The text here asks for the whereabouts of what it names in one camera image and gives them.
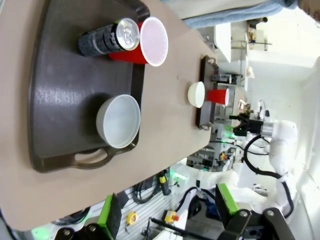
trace tape measure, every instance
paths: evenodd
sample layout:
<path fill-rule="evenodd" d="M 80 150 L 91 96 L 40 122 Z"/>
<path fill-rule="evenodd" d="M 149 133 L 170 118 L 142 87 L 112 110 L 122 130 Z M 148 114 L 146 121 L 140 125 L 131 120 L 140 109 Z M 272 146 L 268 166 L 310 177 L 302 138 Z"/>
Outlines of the tape measure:
<path fill-rule="evenodd" d="M 138 221 L 138 214 L 135 212 L 130 212 L 129 215 L 126 217 L 126 223 L 128 225 L 134 225 Z"/>

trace table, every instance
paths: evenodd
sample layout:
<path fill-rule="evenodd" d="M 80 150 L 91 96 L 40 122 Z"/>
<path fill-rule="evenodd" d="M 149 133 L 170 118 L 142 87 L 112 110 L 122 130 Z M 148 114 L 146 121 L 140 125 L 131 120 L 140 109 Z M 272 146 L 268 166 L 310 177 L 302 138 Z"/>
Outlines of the table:
<path fill-rule="evenodd" d="M 137 147 L 95 170 L 36 172 L 29 159 L 27 99 L 43 0 L 6 1 L 0 14 L 0 207 L 8 224 L 30 230 L 103 201 L 206 146 L 210 131 L 195 126 L 187 90 L 199 80 L 200 60 L 213 52 L 157 0 L 144 0 L 165 25 L 169 52 L 147 65 Z"/>
<path fill-rule="evenodd" d="M 231 23 L 222 23 L 214 27 L 214 44 L 220 49 L 226 60 L 231 62 Z"/>

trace black tray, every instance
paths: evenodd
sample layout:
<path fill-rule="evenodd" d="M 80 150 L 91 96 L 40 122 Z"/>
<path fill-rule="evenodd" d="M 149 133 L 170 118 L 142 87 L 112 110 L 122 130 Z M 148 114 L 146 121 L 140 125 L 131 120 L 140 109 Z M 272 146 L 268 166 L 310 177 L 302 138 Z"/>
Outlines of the black tray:
<path fill-rule="evenodd" d="M 115 155 L 131 151 L 133 142 L 115 149 L 96 129 L 100 106 L 109 98 L 130 94 L 141 107 L 145 66 L 84 57 L 79 37 L 121 18 L 137 22 L 150 16 L 138 0 L 47 0 L 43 9 L 29 87 L 28 138 L 32 166 L 46 173 L 75 167 L 99 168 Z M 104 149 L 107 157 L 94 163 L 76 161 L 78 153 Z"/>
<path fill-rule="evenodd" d="M 217 83 L 212 82 L 212 76 L 216 74 L 215 67 L 209 63 L 211 57 L 207 55 L 200 61 L 200 82 L 204 83 L 205 97 L 204 103 L 201 108 L 196 109 L 195 125 L 199 129 L 209 130 L 215 119 L 215 108 L 216 104 L 211 101 L 207 101 L 208 91 L 215 90 L 218 88 Z"/>

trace can lid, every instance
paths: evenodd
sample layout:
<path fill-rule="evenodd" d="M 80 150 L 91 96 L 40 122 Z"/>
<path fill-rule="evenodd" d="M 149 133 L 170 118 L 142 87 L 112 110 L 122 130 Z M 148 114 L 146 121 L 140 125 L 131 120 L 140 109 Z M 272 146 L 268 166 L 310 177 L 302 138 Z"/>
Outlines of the can lid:
<path fill-rule="evenodd" d="M 123 18 L 119 21 L 115 34 L 120 46 L 128 51 L 134 50 L 140 42 L 139 27 L 130 18 Z"/>

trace red plastic cup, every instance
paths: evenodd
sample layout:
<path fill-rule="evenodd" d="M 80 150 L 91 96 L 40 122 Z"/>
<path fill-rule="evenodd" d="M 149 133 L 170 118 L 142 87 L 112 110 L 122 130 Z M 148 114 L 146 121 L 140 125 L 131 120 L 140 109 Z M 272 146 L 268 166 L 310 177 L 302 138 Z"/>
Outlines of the red plastic cup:
<path fill-rule="evenodd" d="M 216 104 L 227 106 L 229 103 L 229 89 L 210 90 L 208 92 L 207 100 Z"/>
<path fill-rule="evenodd" d="M 163 23 L 156 17 L 148 17 L 139 22 L 140 43 L 132 51 L 110 53 L 113 60 L 134 64 L 150 64 L 158 67 L 164 63 L 168 54 L 168 35 Z"/>

